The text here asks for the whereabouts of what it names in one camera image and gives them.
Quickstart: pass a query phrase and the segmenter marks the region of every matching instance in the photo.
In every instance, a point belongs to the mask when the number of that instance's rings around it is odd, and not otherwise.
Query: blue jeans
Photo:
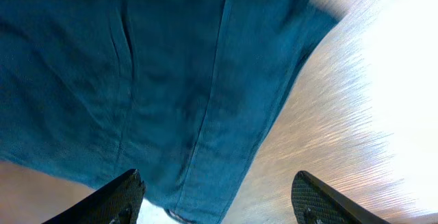
[[[219,223],[336,20],[309,0],[0,0],[0,159]]]

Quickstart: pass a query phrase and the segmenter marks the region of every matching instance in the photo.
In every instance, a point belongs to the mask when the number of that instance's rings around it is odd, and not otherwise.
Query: black plastic part
[[[44,224],[134,224],[144,191],[138,170],[130,169]]]
[[[306,171],[295,175],[291,199],[300,224],[388,223]]]

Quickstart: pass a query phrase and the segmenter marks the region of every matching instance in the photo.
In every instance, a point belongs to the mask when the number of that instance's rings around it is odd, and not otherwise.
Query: brown surface
[[[388,221],[438,223],[437,0],[316,1],[350,11],[302,70],[224,223],[295,223],[298,170]],[[0,223],[38,223],[91,193],[10,164],[0,177]]]

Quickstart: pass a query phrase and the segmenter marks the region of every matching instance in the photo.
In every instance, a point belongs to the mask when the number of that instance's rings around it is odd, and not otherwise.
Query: garment
[[[219,223],[336,20],[309,0],[0,0],[0,159]]]

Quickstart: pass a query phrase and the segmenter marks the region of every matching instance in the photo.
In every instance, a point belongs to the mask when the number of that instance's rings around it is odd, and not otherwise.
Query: wooden surface
[[[315,0],[347,14],[306,63],[224,223],[295,223],[307,170],[395,223],[438,223],[438,0]],[[38,223],[89,188],[0,163],[0,223]],[[139,223],[172,223],[142,207]]]

